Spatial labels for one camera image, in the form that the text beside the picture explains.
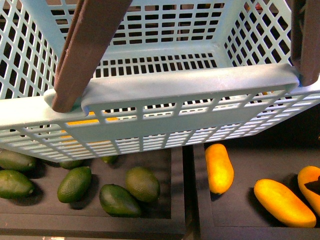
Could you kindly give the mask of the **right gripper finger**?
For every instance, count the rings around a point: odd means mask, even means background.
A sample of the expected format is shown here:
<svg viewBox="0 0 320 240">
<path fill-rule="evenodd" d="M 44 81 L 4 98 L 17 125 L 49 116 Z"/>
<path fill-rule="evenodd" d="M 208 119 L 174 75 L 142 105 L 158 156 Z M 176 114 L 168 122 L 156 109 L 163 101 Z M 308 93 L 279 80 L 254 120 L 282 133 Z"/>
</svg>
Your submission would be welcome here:
<svg viewBox="0 0 320 240">
<path fill-rule="evenodd" d="M 304 194 L 320 194 L 320 176 L 306 177 L 304 180 Z"/>
</svg>

